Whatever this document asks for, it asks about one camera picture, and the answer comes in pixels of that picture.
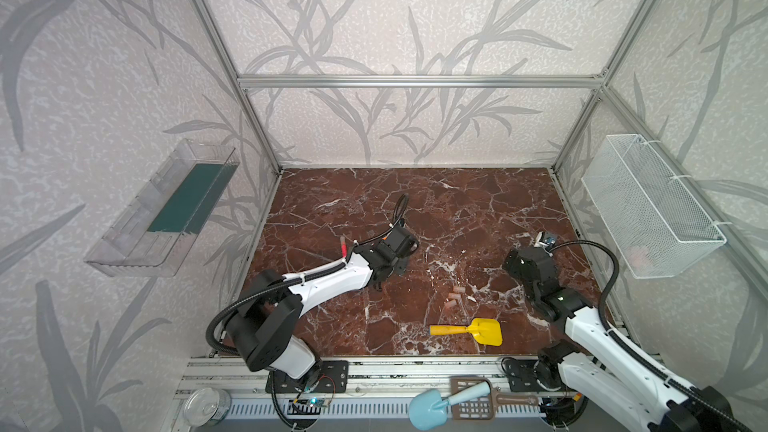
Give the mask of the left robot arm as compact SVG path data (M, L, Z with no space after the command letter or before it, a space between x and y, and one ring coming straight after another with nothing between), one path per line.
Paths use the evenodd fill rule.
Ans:
M343 294L404 274L418 247L416 236L399 222L322 266L285 275L267 270L249 293L211 319L205 340L217 352L241 357L252 372L269 370L305 380L319 370L321 359L294 335L299 320Z

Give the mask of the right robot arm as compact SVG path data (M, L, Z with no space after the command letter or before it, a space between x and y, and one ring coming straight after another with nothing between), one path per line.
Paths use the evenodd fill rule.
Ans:
M620 269L606 254L612 275L592 305L559 282L553 254L558 245L538 243L511 250L503 270L523 288L527 301L564 339L538 353L534 366L502 362L512 390L537 385L546 391L582 394L630 431L744 431L728 399L713 387L698 388L647 354L613 327L607 297Z

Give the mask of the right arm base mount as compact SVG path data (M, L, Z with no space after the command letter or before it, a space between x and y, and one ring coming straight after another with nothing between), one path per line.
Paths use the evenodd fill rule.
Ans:
M558 388L546 388L540 383L536 372L537 365L538 361L536 359L503 357L500 366L507 379L510 391L516 393L557 392Z

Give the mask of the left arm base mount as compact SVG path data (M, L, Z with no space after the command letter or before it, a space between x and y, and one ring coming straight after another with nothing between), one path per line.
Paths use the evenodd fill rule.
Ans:
M271 372L267 379L266 392L276 394L344 393L348 378L348 361L321 361L300 379L292 379L281 371Z

